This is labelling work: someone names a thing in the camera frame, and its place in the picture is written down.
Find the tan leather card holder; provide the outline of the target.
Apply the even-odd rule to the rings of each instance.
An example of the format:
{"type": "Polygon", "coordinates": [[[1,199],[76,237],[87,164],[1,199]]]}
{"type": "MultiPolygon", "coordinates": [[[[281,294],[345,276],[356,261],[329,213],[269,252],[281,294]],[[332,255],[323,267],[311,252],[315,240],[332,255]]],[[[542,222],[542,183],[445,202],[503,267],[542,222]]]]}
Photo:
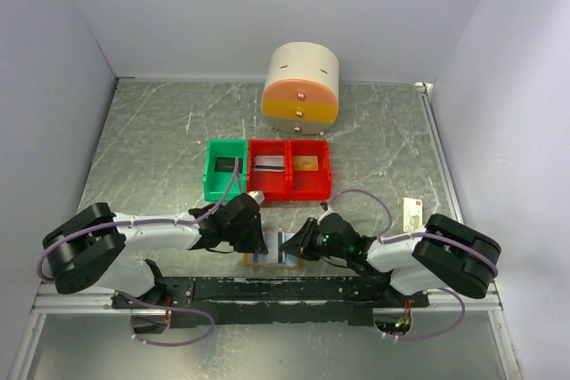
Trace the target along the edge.
{"type": "Polygon", "coordinates": [[[303,267],[303,261],[293,255],[288,255],[280,250],[280,244],[289,240],[292,232],[283,230],[264,231],[264,239],[268,249],[265,255],[265,264],[253,264],[252,255],[244,254],[243,265],[245,267],[260,268],[283,268],[286,270],[300,270],[303,267]]]}

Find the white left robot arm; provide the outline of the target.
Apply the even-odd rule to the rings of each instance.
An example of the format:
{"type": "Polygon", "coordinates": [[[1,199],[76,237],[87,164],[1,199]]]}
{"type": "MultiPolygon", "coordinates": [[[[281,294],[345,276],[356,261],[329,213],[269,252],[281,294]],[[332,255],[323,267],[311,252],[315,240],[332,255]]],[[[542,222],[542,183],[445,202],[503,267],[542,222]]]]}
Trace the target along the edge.
{"type": "Polygon", "coordinates": [[[225,242],[237,253],[267,251],[261,229],[260,191],[241,193],[223,205],[159,217],[115,213],[94,203],[47,234],[40,263],[51,270],[61,295],[89,287],[125,291],[144,307],[162,304],[167,287],[159,268],[139,253],[160,249],[213,250],[225,242]]]}

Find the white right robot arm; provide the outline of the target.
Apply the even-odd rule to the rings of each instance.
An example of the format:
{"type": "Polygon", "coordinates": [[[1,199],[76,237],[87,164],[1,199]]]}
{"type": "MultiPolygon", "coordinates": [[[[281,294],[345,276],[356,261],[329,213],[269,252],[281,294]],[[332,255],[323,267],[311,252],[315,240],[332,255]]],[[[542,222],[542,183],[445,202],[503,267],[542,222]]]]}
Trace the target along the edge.
{"type": "Polygon", "coordinates": [[[379,300],[391,307],[408,295],[441,287],[482,299],[498,275],[501,255],[498,242],[442,214],[431,215],[413,232],[373,238],[331,212],[307,219],[280,250],[311,262],[338,258],[360,276],[382,279],[379,300]]]}

